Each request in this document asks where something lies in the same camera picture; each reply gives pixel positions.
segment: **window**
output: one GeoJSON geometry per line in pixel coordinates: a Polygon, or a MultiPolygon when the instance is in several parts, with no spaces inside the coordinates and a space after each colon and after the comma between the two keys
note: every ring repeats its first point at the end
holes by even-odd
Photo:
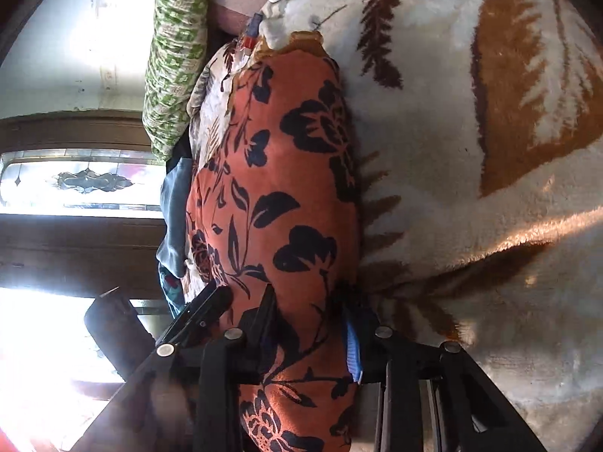
{"type": "Polygon", "coordinates": [[[152,153],[40,149],[0,157],[0,212],[161,218],[165,164],[152,153]]]}
{"type": "MultiPolygon", "coordinates": [[[[31,439],[70,450],[107,405],[80,383],[123,382],[84,325],[92,302],[0,288],[0,427],[21,452],[31,439]]],[[[171,322],[164,300],[132,304],[154,337],[171,322]]]]}

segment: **stained glass window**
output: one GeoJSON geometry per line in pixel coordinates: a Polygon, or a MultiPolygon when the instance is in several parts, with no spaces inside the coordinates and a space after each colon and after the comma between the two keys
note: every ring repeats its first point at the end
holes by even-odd
{"type": "Polygon", "coordinates": [[[0,212],[161,218],[165,164],[147,152],[41,149],[0,158],[0,212]]]}

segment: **blue fabric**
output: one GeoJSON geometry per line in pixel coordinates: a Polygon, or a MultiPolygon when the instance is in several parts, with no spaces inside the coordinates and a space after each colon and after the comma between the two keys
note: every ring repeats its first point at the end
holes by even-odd
{"type": "Polygon", "coordinates": [[[172,317],[176,318],[182,310],[185,308],[185,293],[182,290],[182,282],[177,277],[174,277],[172,273],[165,268],[161,263],[159,264],[159,283],[164,292],[165,298],[170,307],[172,317]]]}
{"type": "Polygon", "coordinates": [[[347,371],[352,374],[354,382],[360,382],[363,376],[363,365],[360,362],[360,343],[354,327],[349,321],[347,325],[347,371]]]}
{"type": "Polygon", "coordinates": [[[191,181],[192,158],[180,158],[161,186],[161,212],[168,229],[157,251],[157,259],[178,278],[186,274],[186,200],[191,181]]]}

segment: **white fleece blanket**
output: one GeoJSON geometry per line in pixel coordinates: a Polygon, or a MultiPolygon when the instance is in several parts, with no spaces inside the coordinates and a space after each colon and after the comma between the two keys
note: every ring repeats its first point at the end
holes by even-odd
{"type": "Polygon", "coordinates": [[[568,0],[263,11],[270,47],[319,30],[340,65],[381,317],[462,341],[549,451],[576,450],[603,414],[599,41],[568,0]]]}

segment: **green patterned pillow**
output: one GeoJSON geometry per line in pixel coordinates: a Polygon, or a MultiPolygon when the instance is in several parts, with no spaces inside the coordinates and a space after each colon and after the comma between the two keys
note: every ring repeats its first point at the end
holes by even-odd
{"type": "Polygon", "coordinates": [[[153,153],[167,161],[188,126],[191,96],[207,44],[207,0],[155,0],[142,122],[153,153]]]}

